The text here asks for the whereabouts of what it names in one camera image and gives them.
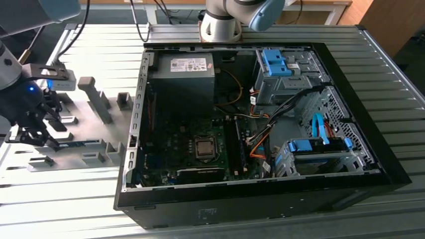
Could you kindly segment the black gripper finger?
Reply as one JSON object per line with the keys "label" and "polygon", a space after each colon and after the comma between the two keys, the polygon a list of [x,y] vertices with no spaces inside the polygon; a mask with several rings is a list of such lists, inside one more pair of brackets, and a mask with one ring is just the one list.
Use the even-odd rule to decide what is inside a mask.
{"label": "black gripper finger", "polygon": [[40,124],[43,128],[47,128],[44,124],[44,119],[48,121],[48,124],[57,132],[65,132],[67,127],[61,123],[60,112],[63,110],[59,96],[56,91],[43,90],[43,97],[39,103],[39,112],[40,112]]}
{"label": "black gripper finger", "polygon": [[55,151],[60,150],[57,140],[51,136],[45,129],[36,131],[32,128],[17,127],[17,130],[9,131],[4,137],[5,143],[23,143],[32,146],[44,147],[48,146]]}

